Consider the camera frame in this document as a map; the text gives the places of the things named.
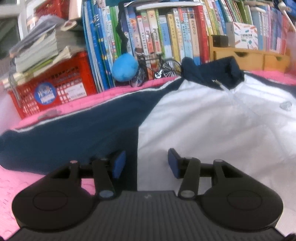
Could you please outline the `small black box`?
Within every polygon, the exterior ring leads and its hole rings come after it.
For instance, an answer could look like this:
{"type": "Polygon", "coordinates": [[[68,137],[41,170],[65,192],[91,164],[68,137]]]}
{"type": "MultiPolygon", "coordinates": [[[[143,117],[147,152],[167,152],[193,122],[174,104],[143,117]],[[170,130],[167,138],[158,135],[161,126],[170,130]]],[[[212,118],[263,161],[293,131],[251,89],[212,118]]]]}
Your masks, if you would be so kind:
{"type": "Polygon", "coordinates": [[[213,46],[218,48],[229,47],[228,36],[226,35],[212,35],[213,46]]]}

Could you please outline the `miniature bicycle model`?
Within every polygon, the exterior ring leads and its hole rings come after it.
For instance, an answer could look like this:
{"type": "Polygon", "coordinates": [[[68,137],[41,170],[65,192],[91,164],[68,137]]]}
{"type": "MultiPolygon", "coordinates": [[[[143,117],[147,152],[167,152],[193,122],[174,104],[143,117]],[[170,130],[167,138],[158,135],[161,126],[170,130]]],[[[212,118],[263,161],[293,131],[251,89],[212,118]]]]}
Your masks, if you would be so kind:
{"type": "Polygon", "coordinates": [[[181,64],[174,58],[163,58],[162,54],[154,52],[145,56],[143,49],[135,48],[135,54],[138,57],[138,69],[136,75],[129,81],[131,87],[140,87],[149,79],[149,73],[153,79],[163,77],[178,77],[182,74],[181,64]]]}

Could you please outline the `stack of papers and books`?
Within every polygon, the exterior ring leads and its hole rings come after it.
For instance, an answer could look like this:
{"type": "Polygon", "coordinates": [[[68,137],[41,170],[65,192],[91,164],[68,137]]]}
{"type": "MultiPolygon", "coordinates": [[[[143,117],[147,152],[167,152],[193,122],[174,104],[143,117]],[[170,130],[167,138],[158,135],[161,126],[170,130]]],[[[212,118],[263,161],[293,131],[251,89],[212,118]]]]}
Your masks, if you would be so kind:
{"type": "Polygon", "coordinates": [[[42,16],[29,34],[11,47],[8,71],[1,76],[1,89],[22,85],[85,49],[80,22],[55,15],[42,16]]]}

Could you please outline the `row of upright books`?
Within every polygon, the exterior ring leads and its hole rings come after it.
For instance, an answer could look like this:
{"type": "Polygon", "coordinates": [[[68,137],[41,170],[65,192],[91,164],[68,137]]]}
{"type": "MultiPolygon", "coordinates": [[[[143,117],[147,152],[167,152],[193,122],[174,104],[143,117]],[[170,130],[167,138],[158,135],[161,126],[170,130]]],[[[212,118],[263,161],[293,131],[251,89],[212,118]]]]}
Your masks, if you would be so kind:
{"type": "Polygon", "coordinates": [[[227,35],[226,23],[257,27],[258,50],[295,53],[295,1],[82,1],[81,17],[98,92],[127,82],[111,74],[115,60],[135,48],[180,64],[210,62],[209,37],[227,35]]]}

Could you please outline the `red plastic crate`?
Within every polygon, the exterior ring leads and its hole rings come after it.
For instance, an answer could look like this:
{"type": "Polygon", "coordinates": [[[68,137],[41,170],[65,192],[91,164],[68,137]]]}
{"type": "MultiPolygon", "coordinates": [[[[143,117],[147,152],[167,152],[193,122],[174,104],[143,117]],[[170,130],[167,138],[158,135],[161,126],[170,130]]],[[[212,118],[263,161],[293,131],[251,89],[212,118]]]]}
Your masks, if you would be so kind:
{"type": "MultiPolygon", "coordinates": [[[[45,1],[36,16],[55,15],[68,20],[69,1],[45,1]]],[[[53,65],[14,88],[5,89],[21,118],[97,93],[87,48],[53,65]]]]}

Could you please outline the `blue plush ball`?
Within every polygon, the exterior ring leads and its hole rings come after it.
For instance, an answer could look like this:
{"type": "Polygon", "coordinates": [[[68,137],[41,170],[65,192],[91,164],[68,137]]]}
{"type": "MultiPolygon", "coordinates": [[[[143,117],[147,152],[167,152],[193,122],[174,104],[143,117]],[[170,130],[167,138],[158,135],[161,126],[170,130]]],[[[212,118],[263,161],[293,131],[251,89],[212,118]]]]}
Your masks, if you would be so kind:
{"type": "Polygon", "coordinates": [[[138,61],[129,53],[122,54],[113,63],[111,74],[118,82],[127,82],[135,77],[138,61]]]}

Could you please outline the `white label printer box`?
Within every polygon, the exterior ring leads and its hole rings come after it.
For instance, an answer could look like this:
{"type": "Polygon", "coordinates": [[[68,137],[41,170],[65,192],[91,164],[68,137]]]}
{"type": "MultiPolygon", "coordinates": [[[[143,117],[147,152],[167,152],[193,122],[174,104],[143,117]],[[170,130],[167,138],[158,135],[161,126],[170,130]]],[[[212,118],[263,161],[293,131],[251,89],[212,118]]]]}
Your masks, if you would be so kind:
{"type": "Polygon", "coordinates": [[[230,47],[258,50],[256,26],[244,23],[228,22],[226,23],[226,33],[230,47]]]}

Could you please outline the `wooden drawer organizer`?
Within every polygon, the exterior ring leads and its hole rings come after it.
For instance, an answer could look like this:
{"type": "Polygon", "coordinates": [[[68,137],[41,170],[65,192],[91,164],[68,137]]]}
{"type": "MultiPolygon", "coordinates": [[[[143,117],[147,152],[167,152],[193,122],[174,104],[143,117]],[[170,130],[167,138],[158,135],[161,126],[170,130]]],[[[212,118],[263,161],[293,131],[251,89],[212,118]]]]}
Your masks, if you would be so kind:
{"type": "Polygon", "coordinates": [[[209,37],[210,60],[234,57],[240,69],[247,71],[286,72],[290,67],[290,56],[261,50],[215,47],[213,36],[209,37]]]}

